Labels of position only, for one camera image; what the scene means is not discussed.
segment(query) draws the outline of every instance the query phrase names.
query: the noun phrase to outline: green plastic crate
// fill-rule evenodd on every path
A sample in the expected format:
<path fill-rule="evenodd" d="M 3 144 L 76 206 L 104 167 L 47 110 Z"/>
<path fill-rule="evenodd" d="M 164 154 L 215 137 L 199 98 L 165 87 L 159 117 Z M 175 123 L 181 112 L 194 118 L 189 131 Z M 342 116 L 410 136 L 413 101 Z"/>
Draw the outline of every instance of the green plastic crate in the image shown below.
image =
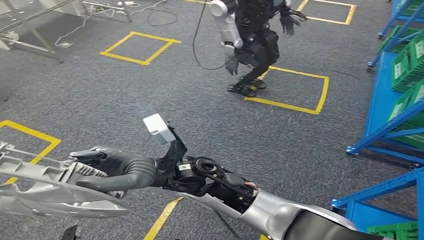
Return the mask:
<path fill-rule="evenodd" d="M 396 11 L 406 2 L 406 0 L 400 0 L 398 5 L 396 6 Z M 417 9 L 420 7 L 423 0 L 412 0 L 409 5 L 400 13 L 402 16 L 410 17 L 412 16 Z M 424 12 L 418 15 L 419 18 L 424 18 Z"/>
<path fill-rule="evenodd" d="M 393 109 L 388 117 L 388 121 L 399 115 L 407 107 L 413 105 L 422 97 L 424 97 L 424 80 L 415 83 L 413 87 L 409 88 L 404 94 L 402 94 L 402 96 L 399 97 L 393 106 Z M 399 132 L 418 128 L 424 128 L 424 112 L 417 113 L 413 117 L 409 118 L 408 121 L 393 129 L 391 132 Z M 393 139 L 424 150 L 424 133 L 399 136 Z"/>
<path fill-rule="evenodd" d="M 411 69 L 424 72 L 424 34 L 419 34 L 408 44 Z"/>
<path fill-rule="evenodd" d="M 415 83 L 424 79 L 424 36 L 420 35 L 414 40 L 396 56 L 392 63 L 391 88 L 394 91 L 404 93 Z"/>
<path fill-rule="evenodd" d="M 366 232 L 394 240 L 418 240 L 418 222 L 411 221 L 391 225 L 369 226 L 366 228 Z"/>
<path fill-rule="evenodd" d="M 391 39 L 393 39 L 393 37 L 395 36 L 395 34 L 399 31 L 399 29 L 401 29 L 401 25 L 397 25 L 397 26 L 395 26 L 392 30 L 391 30 L 391 32 L 389 33 L 389 35 L 387 35 L 387 37 L 384 39 L 384 41 L 383 41 L 383 43 L 380 45 L 380 47 L 378 47 L 378 49 L 377 49 L 377 53 L 379 53 L 379 52 L 381 52 L 381 50 L 383 50 L 383 48 L 389 43 L 389 41 L 391 40 Z M 419 29 L 416 29 L 416 28 L 412 28 L 412 27 L 409 27 L 409 28 L 407 28 L 400 36 L 399 36 L 399 39 L 403 39 L 403 38 L 405 38 L 405 37 L 407 37 L 407 36 L 409 36 L 409 35 L 411 35 L 411 34 L 414 34 L 414 33 L 416 33 L 416 32 L 418 32 L 419 31 Z M 395 46 L 393 46 L 390 50 L 389 50 L 389 52 L 392 52 L 392 53 L 399 53 L 399 52 L 401 52 L 409 43 L 411 42 L 411 39 L 407 39 L 407 40 L 405 40 L 405 41 L 403 41 L 403 42 L 401 42 L 401 43 L 399 43 L 399 44 L 396 44 Z"/>
<path fill-rule="evenodd" d="M 409 106 L 409 102 L 411 97 L 413 96 L 414 88 L 408 89 L 402 96 L 400 96 L 396 103 L 393 105 L 393 108 L 388 115 L 387 122 L 392 120 L 394 117 L 397 117 L 401 112 L 405 110 L 406 107 Z"/>

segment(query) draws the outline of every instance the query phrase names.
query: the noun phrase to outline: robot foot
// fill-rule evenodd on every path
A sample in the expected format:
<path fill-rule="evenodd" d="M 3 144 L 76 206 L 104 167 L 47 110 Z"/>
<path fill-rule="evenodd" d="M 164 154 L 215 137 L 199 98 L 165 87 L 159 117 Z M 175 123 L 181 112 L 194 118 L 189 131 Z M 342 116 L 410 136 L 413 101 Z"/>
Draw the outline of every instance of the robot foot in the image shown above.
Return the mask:
<path fill-rule="evenodd" d="M 252 85 L 258 89 L 264 89 L 267 87 L 267 84 L 263 80 L 257 78 L 253 81 Z"/>
<path fill-rule="evenodd" d="M 238 93 L 238 94 L 243 95 L 247 98 L 256 97 L 256 91 L 251 89 L 249 85 L 240 86 L 239 88 L 234 88 L 234 84 L 230 84 L 226 89 L 229 92 Z"/>

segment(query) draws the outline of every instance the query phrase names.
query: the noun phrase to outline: robot leg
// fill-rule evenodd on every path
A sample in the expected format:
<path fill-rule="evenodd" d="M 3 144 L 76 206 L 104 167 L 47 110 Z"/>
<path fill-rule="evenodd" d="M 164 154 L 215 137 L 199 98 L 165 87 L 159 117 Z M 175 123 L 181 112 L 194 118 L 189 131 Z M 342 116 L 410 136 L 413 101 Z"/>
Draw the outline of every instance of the robot leg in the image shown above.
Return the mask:
<path fill-rule="evenodd" d="M 255 34 L 252 43 L 249 44 L 249 52 L 253 52 L 253 57 L 241 59 L 241 62 L 246 65 L 254 66 L 253 70 L 241 77 L 239 82 L 228 86 L 227 90 L 236 92 L 245 97 L 252 98 L 256 96 L 256 89 L 264 89 L 267 87 L 263 80 L 258 79 L 259 76 L 268 71 L 269 66 L 274 64 L 280 57 L 276 32 L 269 30 L 269 25 L 266 24 L 260 31 L 260 34 Z"/>
<path fill-rule="evenodd" d="M 235 84 L 230 84 L 227 88 L 230 92 L 235 92 L 248 98 L 256 96 L 256 89 L 264 89 L 267 87 L 266 83 L 260 79 L 259 76 L 268 71 L 266 64 L 260 64 L 255 67 L 247 75 L 242 76 Z"/>

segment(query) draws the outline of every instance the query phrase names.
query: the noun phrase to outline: humanoid robot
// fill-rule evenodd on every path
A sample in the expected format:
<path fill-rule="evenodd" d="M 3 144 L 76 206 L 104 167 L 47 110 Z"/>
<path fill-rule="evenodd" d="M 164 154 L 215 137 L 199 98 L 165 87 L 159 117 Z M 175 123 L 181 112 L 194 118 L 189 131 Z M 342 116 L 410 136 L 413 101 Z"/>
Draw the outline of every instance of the humanoid robot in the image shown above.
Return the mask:
<path fill-rule="evenodd" d="M 252 68 L 237 83 L 230 84 L 230 92 L 255 97 L 256 89 L 266 88 L 258 77 L 280 57 L 278 35 L 270 30 L 269 20 L 277 13 L 284 33 L 292 36 L 294 26 L 307 20 L 299 11 L 290 8 L 292 0 L 212 0 L 210 12 L 220 31 L 225 52 L 225 68 L 231 75 L 238 74 L 239 63 Z M 299 21 L 291 16 L 298 16 Z"/>

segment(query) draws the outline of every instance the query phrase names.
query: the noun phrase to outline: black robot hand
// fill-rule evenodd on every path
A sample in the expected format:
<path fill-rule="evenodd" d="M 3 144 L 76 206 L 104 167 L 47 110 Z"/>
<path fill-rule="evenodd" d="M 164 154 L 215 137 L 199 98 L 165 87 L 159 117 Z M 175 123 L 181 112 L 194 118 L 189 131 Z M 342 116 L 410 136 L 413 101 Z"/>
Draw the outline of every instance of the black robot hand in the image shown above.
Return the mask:
<path fill-rule="evenodd" d="M 237 75 L 238 69 L 239 69 L 239 60 L 237 57 L 229 57 L 225 56 L 225 69 L 228 70 L 229 74 L 231 75 Z"/>
<path fill-rule="evenodd" d="M 293 36 L 295 34 L 295 25 L 301 25 L 298 20 L 291 16 L 282 16 L 280 17 L 279 22 L 281 23 L 282 32 L 289 36 Z"/>
<path fill-rule="evenodd" d="M 153 158 L 114 147 L 96 146 L 92 151 L 101 155 L 92 166 L 108 177 L 85 176 L 78 180 L 78 186 L 107 193 L 141 189 L 155 182 L 157 171 Z"/>

